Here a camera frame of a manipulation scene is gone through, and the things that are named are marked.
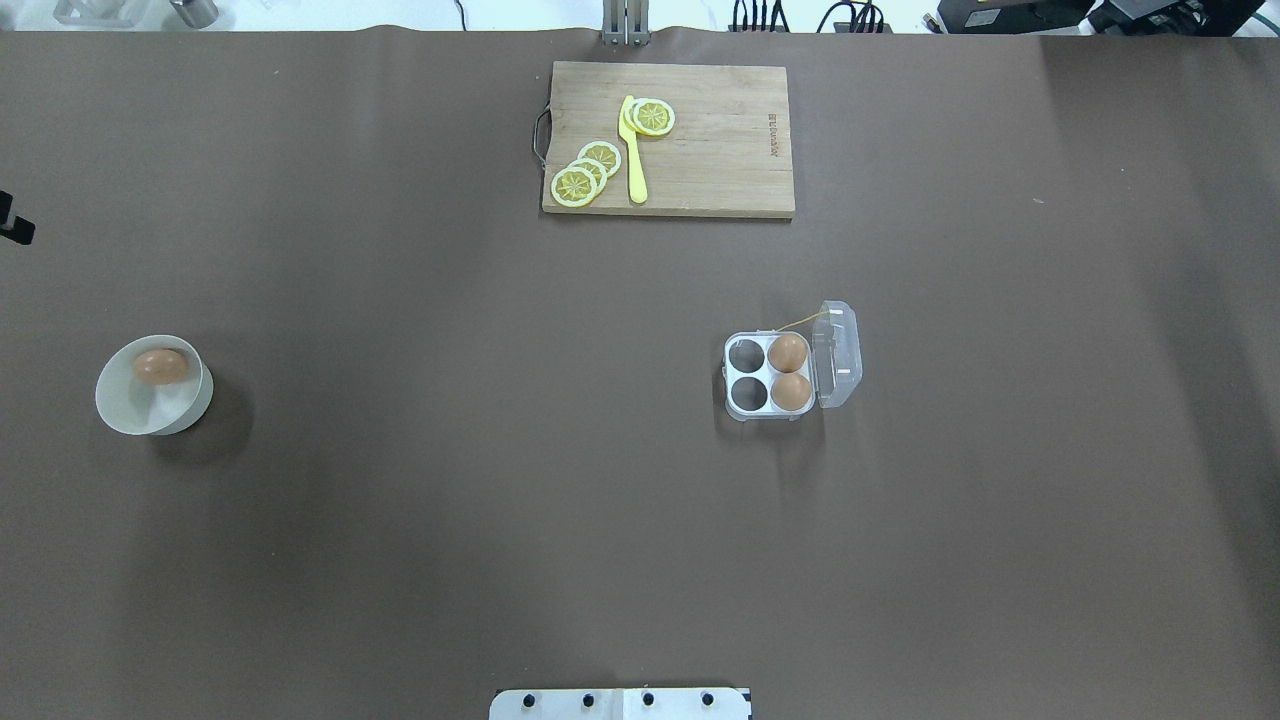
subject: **empty egg slot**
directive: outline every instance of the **empty egg slot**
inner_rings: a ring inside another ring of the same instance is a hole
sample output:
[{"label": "empty egg slot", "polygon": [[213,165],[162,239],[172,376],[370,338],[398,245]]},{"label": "empty egg slot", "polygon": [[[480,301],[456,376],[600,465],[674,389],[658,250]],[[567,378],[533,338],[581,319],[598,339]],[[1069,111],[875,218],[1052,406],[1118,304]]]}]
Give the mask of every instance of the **empty egg slot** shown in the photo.
[{"label": "empty egg slot", "polygon": [[730,389],[730,398],[739,409],[754,413],[769,401],[769,391],[755,378],[739,378]]},{"label": "empty egg slot", "polygon": [[740,373],[754,373],[764,365],[764,348],[754,340],[740,340],[730,346],[728,361]]}]

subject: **knife handle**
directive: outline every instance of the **knife handle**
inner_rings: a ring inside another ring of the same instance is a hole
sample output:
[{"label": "knife handle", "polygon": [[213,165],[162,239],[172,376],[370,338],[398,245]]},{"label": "knife handle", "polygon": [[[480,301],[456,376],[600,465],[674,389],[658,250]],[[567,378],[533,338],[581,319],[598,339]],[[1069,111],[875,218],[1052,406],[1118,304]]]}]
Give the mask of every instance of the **knife handle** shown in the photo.
[{"label": "knife handle", "polygon": [[639,140],[627,143],[627,190],[636,205],[644,205],[649,200],[649,186],[644,182],[644,168],[640,167]]}]

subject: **cable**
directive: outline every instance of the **cable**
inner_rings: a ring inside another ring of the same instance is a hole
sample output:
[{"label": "cable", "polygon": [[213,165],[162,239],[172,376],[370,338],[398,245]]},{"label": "cable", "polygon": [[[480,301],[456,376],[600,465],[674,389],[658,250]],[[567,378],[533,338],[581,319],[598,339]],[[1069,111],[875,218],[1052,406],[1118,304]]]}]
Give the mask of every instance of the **cable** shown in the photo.
[{"label": "cable", "polygon": [[787,13],[782,9],[782,0],[773,3],[773,17],[769,19],[769,32],[778,32],[778,18],[782,18],[782,32],[791,32],[787,24]]},{"label": "cable", "polygon": [[1271,32],[1276,33],[1276,37],[1280,37],[1280,26],[1271,22],[1271,18],[1263,15],[1262,13],[1253,13],[1253,19],[1267,26],[1271,29]]},{"label": "cable", "polygon": [[827,26],[827,18],[841,5],[849,8],[849,32],[884,32],[884,12],[876,6],[874,0],[867,0],[865,3],[840,0],[840,3],[827,8],[827,13],[822,15],[822,20],[818,23],[818,29],[814,31],[815,33],[822,32],[822,28]]},{"label": "cable", "polygon": [[858,19],[858,9],[854,8],[854,4],[850,3],[849,0],[840,0],[840,3],[836,3],[831,8],[827,8],[827,14],[824,14],[822,17],[822,20],[818,22],[818,29],[815,29],[813,32],[814,33],[822,32],[822,28],[826,27],[826,24],[827,24],[827,18],[829,18],[831,13],[833,13],[836,10],[836,8],[840,8],[841,5],[844,5],[845,8],[849,8],[849,24],[850,24],[850,27],[852,27],[854,22]]},{"label": "cable", "polygon": [[796,325],[803,325],[803,324],[808,323],[809,320],[813,320],[814,318],[820,318],[820,316],[823,316],[826,314],[827,314],[826,310],[818,310],[817,313],[814,313],[813,315],[809,315],[804,320],[796,320],[794,323],[787,323],[787,324],[782,325],[781,328],[773,328],[773,332],[780,333],[780,332],[782,332],[782,331],[785,331],[787,328],[794,328]]}]

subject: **wooden cutting board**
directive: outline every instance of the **wooden cutting board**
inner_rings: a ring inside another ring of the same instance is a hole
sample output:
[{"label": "wooden cutting board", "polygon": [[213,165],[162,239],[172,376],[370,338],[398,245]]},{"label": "wooden cutting board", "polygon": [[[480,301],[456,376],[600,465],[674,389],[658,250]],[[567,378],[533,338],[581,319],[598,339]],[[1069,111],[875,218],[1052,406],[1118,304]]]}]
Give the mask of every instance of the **wooden cutting board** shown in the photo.
[{"label": "wooden cutting board", "polygon": [[[627,193],[627,146],[618,137],[618,109],[627,95],[658,97],[676,110],[667,136],[639,138],[649,183],[644,205]],[[548,213],[795,217],[786,68],[558,61],[550,117],[543,179]],[[552,199],[552,177],[593,140],[617,145],[622,168],[590,205],[564,208]]]}]

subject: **black cable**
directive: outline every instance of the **black cable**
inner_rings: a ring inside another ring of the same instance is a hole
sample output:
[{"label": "black cable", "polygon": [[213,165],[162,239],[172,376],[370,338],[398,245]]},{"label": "black cable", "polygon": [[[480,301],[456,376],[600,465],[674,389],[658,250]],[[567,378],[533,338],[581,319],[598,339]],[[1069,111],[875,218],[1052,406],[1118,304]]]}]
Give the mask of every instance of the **black cable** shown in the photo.
[{"label": "black cable", "polygon": [[1253,19],[1267,26],[1271,29],[1271,32],[1276,33],[1276,36],[1280,37],[1280,26],[1271,22],[1271,18],[1263,15],[1262,13],[1253,13]]},{"label": "black cable", "polygon": [[840,0],[840,3],[836,3],[831,8],[827,8],[827,14],[824,14],[822,17],[822,20],[818,22],[818,29],[815,29],[813,32],[814,33],[822,32],[822,28],[826,27],[826,24],[827,24],[827,18],[829,18],[831,13],[833,13],[836,10],[836,8],[840,8],[840,6],[849,8],[849,24],[852,26],[854,20],[858,19],[858,9],[854,8],[854,4],[850,3],[849,0]]},{"label": "black cable", "polygon": [[884,12],[876,6],[874,0],[867,0],[865,3],[840,0],[840,3],[827,8],[822,22],[818,23],[818,29],[814,31],[815,33],[822,32],[822,28],[827,26],[827,18],[841,5],[849,8],[849,32],[884,32]]},{"label": "black cable", "polygon": [[782,32],[791,32],[787,24],[787,13],[782,9],[782,0],[774,0],[773,17],[769,19],[769,32],[778,32],[778,18],[782,18]]}]

